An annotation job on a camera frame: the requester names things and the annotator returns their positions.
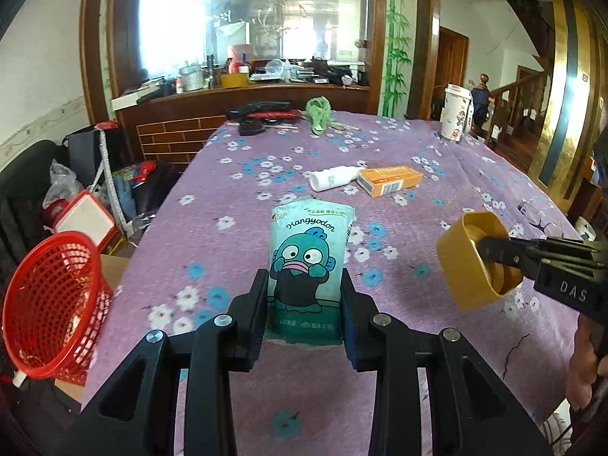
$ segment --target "basket rim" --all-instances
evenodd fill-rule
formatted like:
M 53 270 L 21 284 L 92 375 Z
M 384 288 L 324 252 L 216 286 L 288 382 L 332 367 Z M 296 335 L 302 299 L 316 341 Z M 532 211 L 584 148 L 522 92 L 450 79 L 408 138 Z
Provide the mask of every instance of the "basket rim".
M 40 367 L 29 367 L 21 360 L 19 351 L 13 347 L 13 331 L 11 330 L 11 322 L 7 320 L 9 310 L 14 302 L 14 298 L 19 292 L 19 289 L 16 286 L 16 278 L 21 276 L 29 268 L 31 261 L 37 258 L 40 254 L 48 252 L 57 245 L 66 244 L 81 244 L 89 250 L 91 267 L 90 287 L 92 290 L 95 290 L 95 293 L 89 293 L 89 297 L 84 304 L 84 311 L 80 316 L 80 323 L 72 334 L 70 341 L 64 345 L 63 349 L 55 356 L 55 358 Z M 46 379 L 48 377 L 53 377 L 60 370 L 67 367 L 68 362 L 74 357 L 75 350 L 83 339 L 86 328 L 89 327 L 95 305 L 97 304 L 97 296 L 101 291 L 100 286 L 101 259 L 99 257 L 99 251 L 95 246 L 95 243 L 93 243 L 93 241 L 86 234 L 80 231 L 62 231 L 60 233 L 51 235 L 36 245 L 21 261 L 16 271 L 14 271 L 13 277 L 10 280 L 6 295 L 4 297 L 4 308 L 2 310 L 2 335 L 4 337 L 4 343 L 6 345 L 8 355 L 13 361 L 15 367 L 23 371 L 32 379 Z

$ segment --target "measuring tape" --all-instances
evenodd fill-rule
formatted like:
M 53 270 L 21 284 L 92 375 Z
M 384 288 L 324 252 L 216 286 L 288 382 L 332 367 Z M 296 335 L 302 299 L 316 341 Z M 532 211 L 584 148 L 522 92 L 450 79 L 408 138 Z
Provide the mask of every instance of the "measuring tape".
M 108 199 L 110 201 L 110 208 L 112 209 L 112 215 L 114 220 L 118 223 L 118 228 L 121 233 L 126 233 L 127 238 L 133 234 L 133 225 L 127 223 L 125 215 L 122 212 L 118 194 L 116 193 L 116 187 L 114 186 L 114 180 L 112 179 L 112 170 L 110 169 L 110 161 L 108 155 L 108 145 L 106 144 L 106 132 L 103 129 L 99 130 L 99 150 L 101 150 L 101 163 L 93 180 L 91 186 L 91 192 L 95 190 L 95 187 L 99 183 L 101 174 L 103 173 L 106 177 L 106 186 L 108 187 Z

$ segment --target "green bamboo decoration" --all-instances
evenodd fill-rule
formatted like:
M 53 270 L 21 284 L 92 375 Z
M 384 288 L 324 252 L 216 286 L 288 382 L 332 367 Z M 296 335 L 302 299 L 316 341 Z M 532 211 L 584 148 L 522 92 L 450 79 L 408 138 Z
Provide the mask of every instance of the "green bamboo decoration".
M 388 0 L 388 34 L 385 41 L 384 96 L 382 99 L 382 116 L 384 117 L 392 117 L 399 104 L 407 96 L 407 85 L 403 79 L 402 68 L 412 64 L 407 54 L 407 50 L 412 44 L 412 37 L 408 36 L 411 26 L 403 15 L 403 8 L 410 1 Z

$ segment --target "orange medicine box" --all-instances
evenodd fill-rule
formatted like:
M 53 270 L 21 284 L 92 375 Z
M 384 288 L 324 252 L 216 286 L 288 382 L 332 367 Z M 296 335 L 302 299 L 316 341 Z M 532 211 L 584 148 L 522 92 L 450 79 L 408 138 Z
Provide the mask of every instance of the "orange medicine box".
M 420 180 L 422 173 L 408 166 L 362 169 L 357 177 L 357 183 L 372 197 L 413 187 L 419 184 Z

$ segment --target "teal tissue package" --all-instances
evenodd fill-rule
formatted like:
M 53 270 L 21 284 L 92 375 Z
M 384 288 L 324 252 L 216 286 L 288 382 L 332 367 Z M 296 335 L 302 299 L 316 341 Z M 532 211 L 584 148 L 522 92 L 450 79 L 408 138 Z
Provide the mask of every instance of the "teal tissue package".
M 312 198 L 272 210 L 268 338 L 341 343 L 340 282 L 354 220 L 349 205 Z

